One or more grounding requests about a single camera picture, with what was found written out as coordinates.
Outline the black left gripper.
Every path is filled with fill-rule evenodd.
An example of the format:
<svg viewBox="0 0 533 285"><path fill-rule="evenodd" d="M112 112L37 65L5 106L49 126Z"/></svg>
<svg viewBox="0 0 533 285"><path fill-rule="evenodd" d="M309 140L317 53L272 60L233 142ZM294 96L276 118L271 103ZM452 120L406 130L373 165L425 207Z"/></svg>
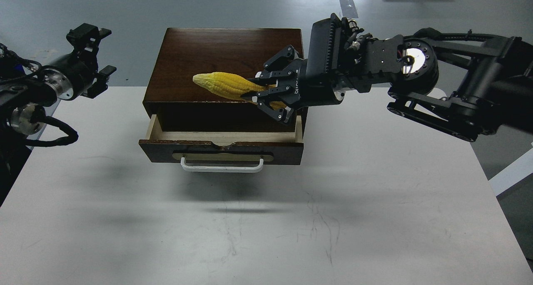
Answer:
<svg viewBox="0 0 533 285"><path fill-rule="evenodd" d="M74 54L60 56L42 67L44 81L55 91L57 98L73 100L83 95L93 99L108 89L109 77L117 69L107 65L97 73L97 54L101 40L111 34L109 29L99 29L87 23L67 33L66 39L73 46Z"/></svg>

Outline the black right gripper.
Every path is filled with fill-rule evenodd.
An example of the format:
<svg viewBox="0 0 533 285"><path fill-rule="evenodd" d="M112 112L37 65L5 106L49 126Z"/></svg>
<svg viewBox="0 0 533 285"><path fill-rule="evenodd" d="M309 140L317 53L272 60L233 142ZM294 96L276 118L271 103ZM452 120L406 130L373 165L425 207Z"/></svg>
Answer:
<svg viewBox="0 0 533 285"><path fill-rule="evenodd" d="M259 86L244 94L244 100L257 107L277 122L293 122L295 110L302 107L338 105L350 88L343 76L306 74L308 61L292 45L287 45L264 62L263 70L255 76L256 84L290 82L291 86ZM282 97L287 96L287 103Z"/></svg>

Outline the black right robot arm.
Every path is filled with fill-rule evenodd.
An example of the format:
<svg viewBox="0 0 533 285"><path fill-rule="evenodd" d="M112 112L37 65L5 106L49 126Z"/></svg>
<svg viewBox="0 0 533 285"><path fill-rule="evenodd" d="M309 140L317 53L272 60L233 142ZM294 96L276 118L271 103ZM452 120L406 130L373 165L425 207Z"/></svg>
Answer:
<svg viewBox="0 0 533 285"><path fill-rule="evenodd" d="M532 133L532 44L520 37L426 28L379 40L335 27L312 31L307 59L291 49L252 79L260 89L242 95L278 122L388 83L389 111L464 141L502 125Z"/></svg>

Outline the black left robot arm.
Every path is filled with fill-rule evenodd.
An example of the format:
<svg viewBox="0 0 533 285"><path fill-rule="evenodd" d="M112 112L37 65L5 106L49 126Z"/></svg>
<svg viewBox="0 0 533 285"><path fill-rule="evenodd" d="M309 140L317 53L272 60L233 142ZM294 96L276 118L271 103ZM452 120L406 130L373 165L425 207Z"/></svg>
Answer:
<svg viewBox="0 0 533 285"><path fill-rule="evenodd" d="M73 51L48 65L24 59L1 45L0 156L1 200L4 201L31 147L67 146L78 140L69 124L46 114L59 99L89 99L108 89L114 66L99 69L97 54L102 39L112 31L83 23L66 39Z"/></svg>

